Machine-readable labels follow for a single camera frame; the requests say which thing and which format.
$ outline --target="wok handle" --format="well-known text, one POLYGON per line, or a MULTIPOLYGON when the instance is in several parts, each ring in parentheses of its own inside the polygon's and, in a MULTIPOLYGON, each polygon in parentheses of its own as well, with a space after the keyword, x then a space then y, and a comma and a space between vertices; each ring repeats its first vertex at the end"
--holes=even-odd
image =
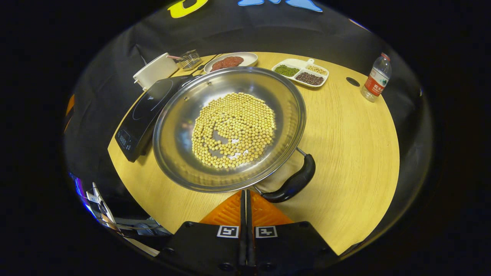
POLYGON ((298 194, 307 184, 312 180, 315 173, 315 161, 312 155, 304 153, 302 150, 297 150, 303 154, 303 166, 295 174, 290 176, 285 183, 276 191, 270 193, 263 193, 254 185, 256 190, 259 191, 262 197, 267 201, 278 203, 284 202, 296 194, 298 194))
POLYGON ((183 87, 183 86, 187 85, 187 84, 188 84, 188 83, 190 83, 192 80, 195 80, 195 79, 197 79, 197 78, 199 78, 199 77, 201 77, 201 76, 203 76, 203 75, 196 75, 196 76, 193 76, 192 74, 188 75, 188 77, 189 77, 189 78, 188 78, 187 80, 185 80, 185 81, 184 81, 184 82, 181 84, 181 87, 183 87))

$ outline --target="plastic water bottle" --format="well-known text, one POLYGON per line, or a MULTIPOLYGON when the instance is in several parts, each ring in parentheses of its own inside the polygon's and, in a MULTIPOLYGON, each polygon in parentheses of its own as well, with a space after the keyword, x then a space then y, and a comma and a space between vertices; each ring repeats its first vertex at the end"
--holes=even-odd
POLYGON ((361 94, 370 102, 376 101, 389 82, 391 75, 390 58, 382 53, 373 63, 372 71, 365 85, 361 88, 361 94))

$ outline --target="black induction cooker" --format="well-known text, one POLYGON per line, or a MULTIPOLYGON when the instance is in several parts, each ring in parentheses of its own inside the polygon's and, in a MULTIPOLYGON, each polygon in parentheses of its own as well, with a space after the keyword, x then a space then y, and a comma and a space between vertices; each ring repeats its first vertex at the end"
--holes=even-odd
POLYGON ((131 108, 116 132, 116 141, 129 161, 134 162, 140 155, 146 154, 145 148, 152 138, 160 111, 182 86, 198 76, 186 75, 156 81, 131 108))

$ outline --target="white container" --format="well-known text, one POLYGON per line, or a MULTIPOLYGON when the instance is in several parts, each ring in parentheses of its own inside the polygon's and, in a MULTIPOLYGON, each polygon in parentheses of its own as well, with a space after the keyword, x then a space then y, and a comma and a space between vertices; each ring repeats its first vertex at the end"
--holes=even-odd
POLYGON ((301 84, 303 84, 305 86, 308 86, 308 87, 321 87, 322 85, 324 85, 324 83, 326 82, 327 78, 329 77, 329 71, 326 68, 324 68, 324 67, 321 67, 321 66, 319 66, 317 64, 314 64, 314 61, 315 60, 313 60, 313 59, 309 59, 307 61, 304 61, 304 60, 300 60, 300 59, 296 59, 296 58, 287 58, 284 61, 282 61, 282 62, 278 63, 277 65, 275 65, 271 70, 274 71, 280 65, 285 65, 285 66, 288 66, 290 68, 300 69, 300 71, 298 71, 293 77, 287 77, 285 75, 282 75, 282 76, 284 76, 285 78, 287 78, 289 80, 296 81, 296 82, 301 83, 301 84), (321 74, 316 73, 314 71, 308 70, 307 67, 310 66, 310 65, 315 66, 315 67, 318 67, 318 68, 321 68, 322 70, 326 71, 327 74, 326 75, 321 75, 321 74), (295 79, 296 76, 300 75, 303 72, 307 72, 307 73, 312 74, 312 75, 314 75, 316 77, 322 77, 324 80, 319 85, 311 85, 311 84, 304 83, 302 81, 299 81, 299 80, 295 79))
POLYGON ((165 53, 141 68, 134 76, 135 83, 138 83, 143 91, 149 89, 156 81, 168 78, 179 69, 177 64, 165 53))

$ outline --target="stainless steel wok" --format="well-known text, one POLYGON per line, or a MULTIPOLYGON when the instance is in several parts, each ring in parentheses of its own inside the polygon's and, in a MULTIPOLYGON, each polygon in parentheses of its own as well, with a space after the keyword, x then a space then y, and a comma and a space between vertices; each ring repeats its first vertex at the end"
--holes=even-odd
MULTIPOLYGON (((243 189, 266 178, 293 154, 305 128, 305 103, 285 77, 257 67, 232 67, 200 76, 185 84, 165 105, 157 119, 153 145, 162 171, 175 183, 198 192, 221 193, 243 189), (192 152, 192 131, 200 110, 228 93, 243 92, 262 99, 274 111, 273 141, 260 159, 236 168, 216 169, 192 152)), ((275 192, 260 194, 271 202, 285 201, 307 185, 315 172, 310 154, 301 170, 275 192)))

